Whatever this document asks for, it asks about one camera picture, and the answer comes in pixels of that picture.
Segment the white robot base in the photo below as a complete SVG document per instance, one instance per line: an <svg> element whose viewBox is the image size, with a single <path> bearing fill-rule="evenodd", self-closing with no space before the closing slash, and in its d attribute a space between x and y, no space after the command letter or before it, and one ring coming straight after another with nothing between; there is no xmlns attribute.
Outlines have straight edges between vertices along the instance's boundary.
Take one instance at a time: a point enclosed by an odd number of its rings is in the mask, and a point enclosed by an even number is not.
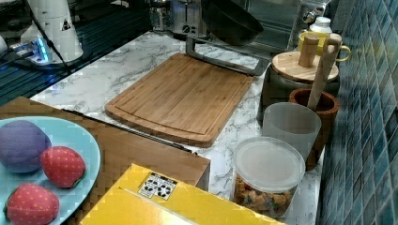
<svg viewBox="0 0 398 225"><path fill-rule="evenodd" d="M37 65L56 65L80 58L83 48L69 13L68 0L26 0L32 24L22 34L22 43L33 45L29 60Z"/></svg>

